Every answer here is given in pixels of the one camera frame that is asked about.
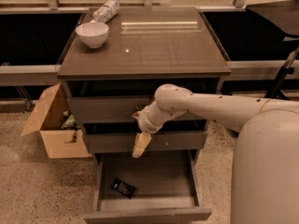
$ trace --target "white bottle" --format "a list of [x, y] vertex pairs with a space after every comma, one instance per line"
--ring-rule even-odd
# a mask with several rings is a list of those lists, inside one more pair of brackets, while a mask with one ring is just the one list
[[93, 13], [93, 19], [106, 23], [120, 12], [120, 3], [117, 0], [108, 0]]

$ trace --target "box flap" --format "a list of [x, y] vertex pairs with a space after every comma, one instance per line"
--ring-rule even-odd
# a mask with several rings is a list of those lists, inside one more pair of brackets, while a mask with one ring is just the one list
[[32, 111], [29, 119], [26, 121], [24, 128], [22, 129], [21, 136], [25, 136], [29, 133], [33, 133], [41, 129], [43, 122], [54, 101], [55, 95], [60, 89], [60, 86], [61, 84], [57, 84], [46, 88], [42, 92], [34, 110]]

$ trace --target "bowl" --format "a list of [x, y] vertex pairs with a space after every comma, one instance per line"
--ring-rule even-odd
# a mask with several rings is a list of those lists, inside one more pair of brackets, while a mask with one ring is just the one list
[[102, 22], [83, 23], [76, 28], [76, 34], [86, 46], [97, 49], [102, 47], [108, 37], [109, 27]]

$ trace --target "drawer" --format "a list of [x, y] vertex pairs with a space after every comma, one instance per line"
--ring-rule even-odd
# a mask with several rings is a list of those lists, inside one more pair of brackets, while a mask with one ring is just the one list
[[[151, 137], [149, 150], [201, 149], [206, 141], [205, 120], [173, 120]], [[132, 152], [136, 122], [85, 124], [84, 143], [90, 153]]]
[[[128, 199], [111, 188], [115, 178], [135, 187]], [[177, 223], [207, 220], [198, 192], [190, 151], [152, 151], [134, 159], [126, 154], [102, 154], [93, 212], [85, 221], [106, 223]]]
[[69, 98], [67, 102], [79, 123], [132, 121], [133, 113], [151, 103], [150, 97]]

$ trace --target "open cardboard box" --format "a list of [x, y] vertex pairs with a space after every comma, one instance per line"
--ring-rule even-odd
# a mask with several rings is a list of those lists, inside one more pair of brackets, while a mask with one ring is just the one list
[[45, 89], [27, 120], [21, 136], [39, 131], [48, 157], [51, 159], [91, 157], [84, 145], [81, 130], [78, 130], [76, 141], [74, 141], [74, 130], [61, 130], [64, 112], [68, 109], [61, 84]]

